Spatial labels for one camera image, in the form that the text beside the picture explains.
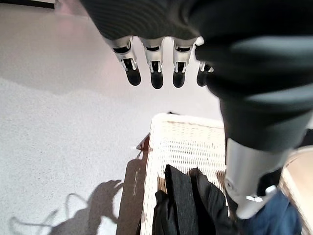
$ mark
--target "white wicker basket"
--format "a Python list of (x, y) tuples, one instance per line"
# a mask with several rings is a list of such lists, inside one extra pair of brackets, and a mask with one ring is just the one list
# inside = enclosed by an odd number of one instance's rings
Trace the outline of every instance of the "white wicker basket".
[[(172, 114), (156, 115), (151, 122), (141, 235), (152, 234), (156, 206), (155, 193), (159, 189), (166, 192), (164, 171), (167, 164), (184, 173), (198, 167), (209, 181), (223, 190), (222, 183), (226, 169), (224, 157), (225, 140), (222, 122)], [(292, 185), (292, 180), (288, 178), (286, 171), (282, 174), (281, 186), (290, 191), (288, 196), (296, 206), (299, 206), (300, 203), (295, 199), (296, 187)]]

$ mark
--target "light gray floor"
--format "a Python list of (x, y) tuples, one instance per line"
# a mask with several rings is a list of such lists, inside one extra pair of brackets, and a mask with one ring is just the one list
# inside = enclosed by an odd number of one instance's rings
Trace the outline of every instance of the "light gray floor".
[[(66, 196), (87, 200), (102, 182), (123, 182), (155, 114), (221, 119), (217, 99), (196, 84), (194, 57), (185, 85), (174, 88), (166, 39), (165, 81), (157, 91), (138, 39), (134, 47), (142, 75), (138, 87), (127, 82), (91, 21), (0, 4), (0, 234), (50, 233), (21, 222), (45, 222), (59, 229), (54, 234), (84, 234), (57, 226), (67, 219)], [(115, 216), (121, 191), (113, 199)], [(86, 204), (73, 196), (68, 207), (69, 216), (78, 217)], [(115, 222), (102, 216), (98, 234), (115, 230)]]

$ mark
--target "silver metal cylinder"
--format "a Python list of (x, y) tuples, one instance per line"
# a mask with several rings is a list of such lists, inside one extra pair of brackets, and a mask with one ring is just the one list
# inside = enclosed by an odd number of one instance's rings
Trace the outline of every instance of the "silver metal cylinder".
[(225, 188), (238, 204), (236, 214), (239, 218), (254, 216), (277, 192), (276, 185), (268, 185), (265, 195), (257, 193), (262, 177), (282, 169), (289, 152), (289, 149), (281, 152), (260, 151), (228, 139)]

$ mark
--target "black fabric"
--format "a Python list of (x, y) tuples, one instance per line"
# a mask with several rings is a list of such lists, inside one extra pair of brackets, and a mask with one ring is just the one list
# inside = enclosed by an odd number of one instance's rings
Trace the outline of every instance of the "black fabric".
[(198, 218), (190, 177), (167, 165), (165, 181), (170, 201), (174, 202), (179, 234), (198, 234)]
[(152, 235), (178, 235), (174, 204), (161, 190), (156, 192)]
[(228, 217), (228, 207), (222, 191), (208, 181), (198, 168), (189, 172), (195, 198), (199, 235), (237, 235), (238, 229)]

